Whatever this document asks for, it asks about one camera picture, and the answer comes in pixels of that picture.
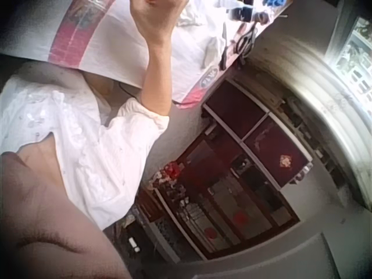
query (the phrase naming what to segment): person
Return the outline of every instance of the person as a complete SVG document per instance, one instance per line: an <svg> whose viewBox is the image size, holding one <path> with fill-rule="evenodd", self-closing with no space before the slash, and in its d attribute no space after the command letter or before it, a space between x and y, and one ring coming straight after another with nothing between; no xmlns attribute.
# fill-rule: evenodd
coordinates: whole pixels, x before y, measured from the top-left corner
<svg viewBox="0 0 372 279"><path fill-rule="evenodd" d="M80 72L28 63L1 105L1 227L11 277L130 278L102 229L133 204L152 144L171 106L171 34L187 0L131 0L149 63L141 101L109 125Z"/></svg>

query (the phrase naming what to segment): blue object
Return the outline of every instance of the blue object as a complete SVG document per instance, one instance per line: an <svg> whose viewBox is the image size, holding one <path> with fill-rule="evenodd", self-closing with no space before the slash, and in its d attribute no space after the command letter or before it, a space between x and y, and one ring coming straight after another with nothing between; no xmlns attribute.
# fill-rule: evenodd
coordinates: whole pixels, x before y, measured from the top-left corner
<svg viewBox="0 0 372 279"><path fill-rule="evenodd" d="M284 6L287 0L263 0L263 4L267 6L280 7Z"/></svg>

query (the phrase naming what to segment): eyebrow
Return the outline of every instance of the eyebrow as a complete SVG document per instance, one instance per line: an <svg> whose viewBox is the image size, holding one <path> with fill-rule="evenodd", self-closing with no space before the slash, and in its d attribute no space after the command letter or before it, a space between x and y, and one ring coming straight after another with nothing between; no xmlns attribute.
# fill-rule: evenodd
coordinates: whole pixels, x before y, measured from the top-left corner
<svg viewBox="0 0 372 279"><path fill-rule="evenodd" d="M16 243L16 249L22 249L27 245L34 243L48 243L58 246L68 252L72 253L84 253L85 251L80 248L76 248L74 245L63 239L59 234L47 234L39 233L29 237L23 237Z"/></svg>

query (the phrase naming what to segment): red stripe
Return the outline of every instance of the red stripe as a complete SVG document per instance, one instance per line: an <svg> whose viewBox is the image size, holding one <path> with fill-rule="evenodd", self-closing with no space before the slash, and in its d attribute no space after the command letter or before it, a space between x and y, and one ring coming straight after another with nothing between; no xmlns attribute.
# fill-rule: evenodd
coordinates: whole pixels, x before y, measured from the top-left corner
<svg viewBox="0 0 372 279"><path fill-rule="evenodd" d="M78 68L102 18L115 0L73 0L55 35L48 61Z"/></svg>

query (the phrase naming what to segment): cabinet door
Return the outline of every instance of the cabinet door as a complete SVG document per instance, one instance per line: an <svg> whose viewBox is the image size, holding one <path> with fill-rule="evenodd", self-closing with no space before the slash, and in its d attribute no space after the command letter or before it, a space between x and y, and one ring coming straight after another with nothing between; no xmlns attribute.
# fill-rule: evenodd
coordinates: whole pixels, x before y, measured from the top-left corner
<svg viewBox="0 0 372 279"><path fill-rule="evenodd" d="M283 187L308 164L307 158L270 117L244 141Z"/></svg>
<svg viewBox="0 0 372 279"><path fill-rule="evenodd" d="M265 115L254 101L228 81L222 83L206 104L240 138Z"/></svg>

